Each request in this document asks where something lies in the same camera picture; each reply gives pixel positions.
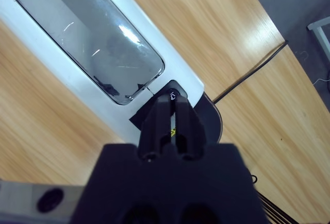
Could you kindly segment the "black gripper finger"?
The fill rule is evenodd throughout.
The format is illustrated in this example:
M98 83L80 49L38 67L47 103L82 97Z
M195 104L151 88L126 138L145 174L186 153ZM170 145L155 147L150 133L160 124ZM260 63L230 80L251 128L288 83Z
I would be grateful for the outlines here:
M185 97L175 101L175 144L182 157L202 157L206 145L204 127Z
M139 157L159 157L163 146L171 142L171 100L159 97L142 124Z

